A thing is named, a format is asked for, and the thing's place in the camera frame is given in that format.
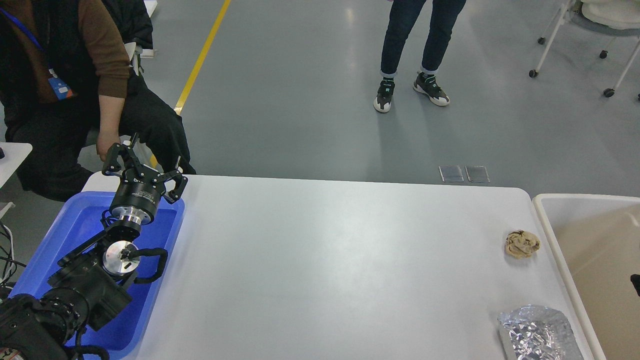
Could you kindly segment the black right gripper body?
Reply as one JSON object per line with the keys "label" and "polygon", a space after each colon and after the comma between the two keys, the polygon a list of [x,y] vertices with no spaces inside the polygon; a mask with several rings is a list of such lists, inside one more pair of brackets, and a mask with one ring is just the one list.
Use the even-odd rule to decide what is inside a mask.
{"label": "black right gripper body", "polygon": [[637,295],[640,296],[640,274],[632,274],[630,276],[630,282],[633,285]]}

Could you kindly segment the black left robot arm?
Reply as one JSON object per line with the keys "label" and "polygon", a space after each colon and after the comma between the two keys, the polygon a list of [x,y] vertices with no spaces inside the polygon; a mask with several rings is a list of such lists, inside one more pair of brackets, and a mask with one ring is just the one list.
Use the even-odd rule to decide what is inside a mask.
{"label": "black left robot arm", "polygon": [[58,260],[40,298],[21,293],[1,303],[3,360],[82,360],[110,358],[98,345],[84,345],[87,328],[101,330],[133,298],[131,285],[159,280],[169,260],[164,247],[139,248],[135,239],[156,218],[165,199],[173,204],[188,183],[179,168],[161,173],[135,155],[138,134],[128,144],[110,146],[102,173],[119,178],[110,207],[102,214],[103,230]]}

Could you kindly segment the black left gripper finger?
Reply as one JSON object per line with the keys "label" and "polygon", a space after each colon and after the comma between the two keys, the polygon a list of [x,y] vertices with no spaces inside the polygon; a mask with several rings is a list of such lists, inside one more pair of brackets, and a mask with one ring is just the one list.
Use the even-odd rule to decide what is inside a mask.
{"label": "black left gripper finger", "polygon": [[134,145],[138,141],[138,133],[134,133],[128,145],[114,143],[107,151],[102,166],[102,174],[116,177],[142,177],[143,164],[135,155]]}
{"label": "black left gripper finger", "polygon": [[174,204],[181,199],[188,178],[180,169],[182,157],[178,156],[173,170],[161,174],[161,196],[169,204]]}

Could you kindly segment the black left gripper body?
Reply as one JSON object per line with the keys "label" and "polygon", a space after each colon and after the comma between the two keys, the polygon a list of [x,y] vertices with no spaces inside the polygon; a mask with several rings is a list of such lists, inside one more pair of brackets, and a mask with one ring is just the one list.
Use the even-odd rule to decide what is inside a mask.
{"label": "black left gripper body", "polygon": [[156,217],[166,187],[158,182],[160,172],[144,167],[124,170],[119,176],[118,189],[109,207],[110,215],[139,225],[150,224]]}

